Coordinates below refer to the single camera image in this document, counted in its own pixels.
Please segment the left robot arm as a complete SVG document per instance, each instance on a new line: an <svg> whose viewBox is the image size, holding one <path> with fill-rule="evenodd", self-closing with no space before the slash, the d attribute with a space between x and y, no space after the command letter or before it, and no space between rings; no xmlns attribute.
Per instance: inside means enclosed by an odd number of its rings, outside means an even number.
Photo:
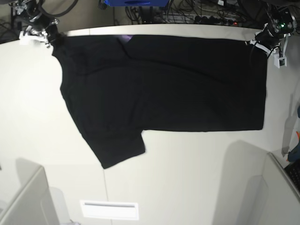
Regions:
<svg viewBox="0 0 300 225"><path fill-rule="evenodd" d="M284 57L286 47L282 48L281 42L287 44L288 38L297 28L297 21L288 8L292 4L291 0L262 0L261 6L267 21L246 45L257 47L269 55L278 51L280 58Z"/></svg>

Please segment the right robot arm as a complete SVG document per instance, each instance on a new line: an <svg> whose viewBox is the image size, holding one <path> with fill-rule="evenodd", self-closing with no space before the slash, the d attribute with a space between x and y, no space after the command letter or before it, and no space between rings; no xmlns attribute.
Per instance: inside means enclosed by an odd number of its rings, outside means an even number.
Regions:
<svg viewBox="0 0 300 225"><path fill-rule="evenodd" d="M50 48L52 43L60 36L57 25L59 17L69 13L78 3L73 3L58 14L48 13L43 8L43 0L14 0L9 6L16 12L16 19L27 25L20 31L19 40L22 45L43 43Z"/></svg>

